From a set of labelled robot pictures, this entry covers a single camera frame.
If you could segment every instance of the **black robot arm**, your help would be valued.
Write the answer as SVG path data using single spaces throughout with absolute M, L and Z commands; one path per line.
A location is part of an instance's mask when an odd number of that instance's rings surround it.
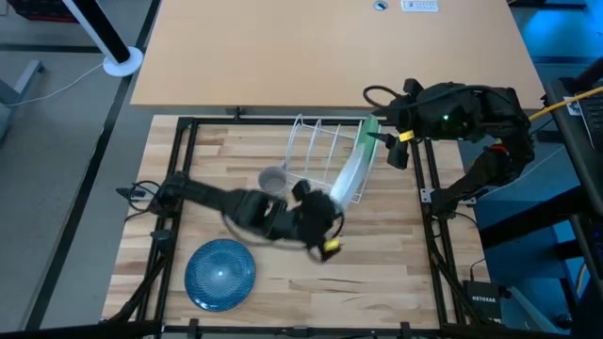
M 338 219 L 341 219 L 341 228 L 342 213 L 337 212 L 338 208 L 327 194 L 310 191 L 310 185 L 304 180 L 293 187 L 293 196 L 299 204 L 287 210 L 285 200 L 262 191 L 223 190 L 176 172 L 159 187 L 148 209 L 153 214 L 170 217 L 182 199 L 196 202 L 220 212 L 240 229 L 271 241 L 300 241 L 308 251 L 318 249 L 321 261 L 328 260 L 340 248 L 325 234 Z
M 387 91 L 394 99 L 388 105 L 374 102 L 368 94 L 376 89 Z M 424 89 L 415 79 L 407 79 L 404 92 L 372 86 L 364 93 L 377 107 L 373 115 L 386 117 L 399 132 L 399 137 L 370 134 L 385 142 L 387 162 L 395 168 L 406 169 L 411 139 L 477 142 L 490 136 L 499 140 L 484 149 L 463 178 L 432 192 L 432 214 L 436 217 L 452 218 L 459 201 L 479 197 L 485 186 L 507 185 L 534 159 L 530 121 L 513 89 L 456 83 Z

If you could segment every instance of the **gray cup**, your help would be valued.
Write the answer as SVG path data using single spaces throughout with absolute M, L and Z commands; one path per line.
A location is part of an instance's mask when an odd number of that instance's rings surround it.
M 263 191 L 272 195 L 283 195 L 286 189 L 286 171 L 278 166 L 262 169 L 257 183 Z

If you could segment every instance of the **black cable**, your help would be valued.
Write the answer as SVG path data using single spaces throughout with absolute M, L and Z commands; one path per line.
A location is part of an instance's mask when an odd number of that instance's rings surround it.
M 486 260 L 486 258 L 478 260 L 477 262 L 473 263 L 473 265 L 471 265 L 471 267 L 469 268 L 469 277 L 471 278 L 471 282 L 473 282 L 475 280 L 475 277 L 473 276 L 473 266 L 481 263 L 484 260 Z
M 341 233 L 341 229 L 343 229 L 343 224 L 346 222 L 346 217 L 344 217 L 343 213 L 340 213 L 338 217 L 341 218 L 341 221 L 339 221 L 339 227 L 337 227 L 337 231 L 331 236 L 331 239 L 337 238 L 339 233 Z
M 436 217 L 432 217 L 432 228 L 433 228 L 433 222 L 434 222 L 434 221 L 437 221 L 437 218 L 436 218 Z M 439 238 L 440 236 L 442 236 L 442 232 L 440 232 L 439 234 L 436 234 L 436 235 L 434 235 L 434 236 L 427 236 L 426 234 L 425 234 L 425 236 L 426 236 L 428 239 L 435 240 L 435 239 Z
M 159 184 L 158 184 L 158 183 L 156 183 L 156 182 L 154 182 L 154 181 L 150 181 L 150 180 L 142 180 L 142 181 L 139 181 L 139 182 L 137 182 L 137 183 L 133 183 L 133 184 L 132 184 L 132 187 L 130 187 L 130 190 L 129 190 L 129 191 L 128 191 L 128 193 L 127 193 L 127 197 L 126 197 L 126 199 L 127 199 L 127 201 L 128 201 L 128 204 L 130 205 L 130 207 L 132 207 L 132 208 L 133 208 L 135 211 L 137 211 L 137 213 L 134 213 L 134 214 L 132 214 L 132 215 L 130 215 L 130 216 L 127 216 L 127 217 L 126 217 L 126 218 L 123 220 L 123 222 L 127 222 L 127 221 L 128 221 L 128 220 L 130 220 L 131 218 L 138 217 L 138 216 L 141 216 L 141 215 L 143 215 L 143 214 L 145 214 L 145 213 L 149 212 L 149 206 L 148 206 L 148 205 L 147 205 L 147 207 L 146 207 L 146 208 L 139 208 L 139 207 L 136 207 L 136 206 L 134 205 L 134 199 L 133 199 L 133 196 L 134 196 L 134 192 L 136 191 L 136 189 L 137 189 L 137 188 L 140 188 L 140 189 L 142 189 L 142 190 L 145 190 L 145 191 L 149 192 L 151 195 L 153 195 L 153 197 L 155 196 L 155 192 L 153 192 L 151 189 L 149 189 L 149 188 L 147 188 L 147 187 L 143 186 L 143 184 L 150 184 L 150 185 L 154 185 L 154 186 L 156 186 L 156 187 L 157 187 L 157 189 L 159 189 Z
M 540 127 L 536 128 L 533 132 L 531 132 L 530 135 L 533 136 L 536 133 L 542 131 L 543 128 L 545 128 L 548 124 L 552 123 L 553 121 L 554 121 L 554 119 L 551 118 L 549 121 L 543 123 Z
M 478 227 L 478 222 L 475 219 L 473 219 L 472 217 L 466 215 L 465 213 L 454 212 L 454 214 L 456 214 L 458 216 L 462 216 L 462 217 L 468 218 L 469 220 L 471 220 L 475 224 L 475 227 Z
M 372 100 L 372 99 L 371 99 L 371 98 L 368 96 L 368 93 L 369 93 L 370 91 L 372 91 L 372 90 L 377 90 L 377 89 L 378 89 L 378 90 L 382 90 L 382 91 L 384 91 L 384 92 L 386 92 L 386 93 L 388 93 L 388 94 L 391 94 L 391 95 L 392 95 L 393 97 L 395 97 L 395 98 L 400 98 L 400 97 L 402 96 L 401 94 L 399 94 L 399 93 L 395 92 L 393 89 L 388 88 L 388 87 L 385 87 L 385 86 L 381 86 L 381 85 L 372 85 L 372 86 L 369 86 L 369 87 L 365 88 L 365 89 L 362 91 L 362 96 L 365 98 L 365 100 L 367 101 L 367 103 L 369 103 L 369 104 L 371 104 L 371 105 L 373 105 L 373 106 L 375 106 L 375 107 L 378 107 L 378 108 L 384 108 L 384 107 L 385 107 L 385 105 L 381 105 L 381 104 L 377 103 L 376 101 Z

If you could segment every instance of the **light wood desk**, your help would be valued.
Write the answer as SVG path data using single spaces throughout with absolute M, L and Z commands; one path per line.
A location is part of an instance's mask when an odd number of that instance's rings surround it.
M 515 88 L 524 108 L 544 91 L 506 0 L 164 1 L 134 105 L 367 107 L 362 90 L 413 77 Z
M 177 119 L 154 118 L 139 180 L 164 180 Z M 355 131 L 342 129 L 348 134 Z M 290 126 L 202 124 L 190 175 L 225 189 L 257 188 L 259 171 L 284 158 L 289 131 Z M 310 136 L 302 131 L 296 137 L 292 169 L 303 169 Z M 187 136 L 183 140 L 178 169 L 182 168 Z M 344 165 L 352 146 L 351 141 L 339 140 L 332 161 L 333 176 Z M 322 173 L 331 142 L 332 136 L 319 135 L 311 171 Z M 434 153 L 443 186 L 463 175 L 456 142 L 436 142 Z M 408 321 L 414 329 L 439 328 L 413 160 L 409 169 L 397 170 L 387 165 L 385 158 L 386 149 L 380 144 L 363 199 L 347 212 L 340 253 L 321 266 L 303 252 L 249 247 L 257 267 L 252 293 L 235 309 L 223 313 L 201 310 L 188 299 L 184 272 L 188 259 L 203 243 L 231 236 L 218 212 L 185 202 L 165 308 L 166 324 L 186 325 L 196 317 L 204 326 L 395 329 L 400 321 Z M 460 207 L 459 211 L 473 217 L 470 209 Z M 142 280 L 154 226 L 152 215 L 126 223 L 103 317 L 114 315 Z M 470 265 L 483 258 L 478 229 L 459 217 L 449 222 L 449 230 L 459 279 L 468 279 Z M 484 263 L 476 265 L 475 274 L 479 281 L 488 280 Z M 155 311 L 156 291 L 149 316 Z M 453 322 L 446 286 L 444 294 L 448 321 Z

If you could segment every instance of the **blue glass plate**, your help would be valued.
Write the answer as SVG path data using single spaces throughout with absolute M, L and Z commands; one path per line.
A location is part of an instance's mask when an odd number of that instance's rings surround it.
M 185 288 L 200 308 L 222 312 L 243 301 L 255 282 L 255 262 L 241 243 L 216 239 L 201 246 L 190 257 Z

